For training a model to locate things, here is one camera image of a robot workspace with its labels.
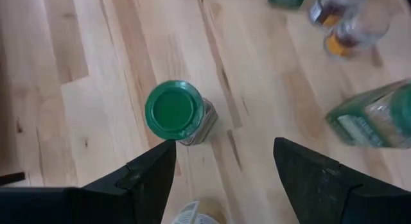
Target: wood grain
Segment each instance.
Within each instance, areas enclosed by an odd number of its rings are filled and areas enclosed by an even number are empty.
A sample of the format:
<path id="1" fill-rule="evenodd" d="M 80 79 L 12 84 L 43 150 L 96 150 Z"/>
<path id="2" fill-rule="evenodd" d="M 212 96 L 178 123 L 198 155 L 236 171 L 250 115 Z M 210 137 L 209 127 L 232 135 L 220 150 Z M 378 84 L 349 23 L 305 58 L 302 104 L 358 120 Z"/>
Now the wood grain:
<path id="1" fill-rule="evenodd" d="M 411 190 L 410 150 L 342 144 L 323 117 L 343 100 L 411 77 L 411 16 L 382 0 L 389 32 L 350 62 L 328 58 L 304 5 L 267 0 L 0 0 L 0 173 L 21 185 L 96 180 L 161 140 L 144 104 L 187 80 L 220 116 L 198 146 L 177 146 L 163 223 L 212 197 L 229 223 L 297 223 L 272 156 L 286 137 Z"/>

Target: green lid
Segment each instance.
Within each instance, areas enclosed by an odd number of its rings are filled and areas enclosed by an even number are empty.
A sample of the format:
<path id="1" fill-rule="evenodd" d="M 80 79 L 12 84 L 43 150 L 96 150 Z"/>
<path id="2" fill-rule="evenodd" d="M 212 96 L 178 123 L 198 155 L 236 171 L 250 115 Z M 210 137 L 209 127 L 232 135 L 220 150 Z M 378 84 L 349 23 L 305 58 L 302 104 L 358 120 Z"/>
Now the green lid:
<path id="1" fill-rule="evenodd" d="M 406 135 L 411 135 L 411 85 L 399 88 L 391 98 L 391 117 Z"/>
<path id="2" fill-rule="evenodd" d="M 188 138 L 204 116 L 200 93 L 182 80 L 158 85 L 148 96 L 145 110 L 148 127 L 163 139 Z"/>

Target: green bottle cap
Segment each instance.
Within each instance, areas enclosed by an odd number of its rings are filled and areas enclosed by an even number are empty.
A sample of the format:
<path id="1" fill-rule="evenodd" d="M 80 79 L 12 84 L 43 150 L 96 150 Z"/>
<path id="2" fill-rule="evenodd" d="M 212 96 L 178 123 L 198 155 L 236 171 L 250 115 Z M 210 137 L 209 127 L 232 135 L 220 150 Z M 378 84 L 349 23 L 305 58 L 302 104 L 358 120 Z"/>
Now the green bottle cap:
<path id="1" fill-rule="evenodd" d="M 188 82 L 167 81 L 151 91 L 145 114 L 147 125 L 155 135 L 183 140 L 200 126 L 204 116 L 203 99 Z"/>
<path id="2" fill-rule="evenodd" d="M 391 117 L 406 135 L 411 135 L 411 84 L 399 88 L 391 98 Z"/>

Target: wooden floor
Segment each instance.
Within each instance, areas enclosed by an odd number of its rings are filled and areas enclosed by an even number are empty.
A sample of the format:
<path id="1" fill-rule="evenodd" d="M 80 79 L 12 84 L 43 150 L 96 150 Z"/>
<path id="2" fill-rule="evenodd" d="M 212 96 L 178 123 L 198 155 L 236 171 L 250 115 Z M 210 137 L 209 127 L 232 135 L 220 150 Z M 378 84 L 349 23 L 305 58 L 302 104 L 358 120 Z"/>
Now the wooden floor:
<path id="1" fill-rule="evenodd" d="M 163 223 L 201 197 L 219 199 L 231 223 L 297 223 L 272 156 L 280 136 L 411 190 L 411 150 L 344 146 L 323 119 L 411 76 L 408 6 L 383 2 L 387 35 L 336 62 L 304 11 L 267 0 L 0 0 L 0 174 L 81 186 L 110 173 L 161 142 L 144 103 L 158 83 L 181 79 L 220 120 L 206 143 L 178 146 Z"/>

